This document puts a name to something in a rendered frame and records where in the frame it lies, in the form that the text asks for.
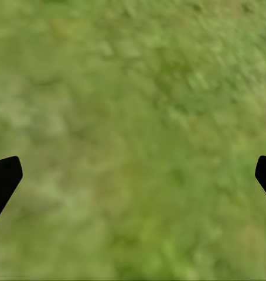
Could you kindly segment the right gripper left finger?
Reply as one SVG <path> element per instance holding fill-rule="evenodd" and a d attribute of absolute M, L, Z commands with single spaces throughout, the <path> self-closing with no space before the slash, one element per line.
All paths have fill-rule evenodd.
<path fill-rule="evenodd" d="M 22 166 L 17 156 L 0 160 L 0 214 L 22 177 Z"/>

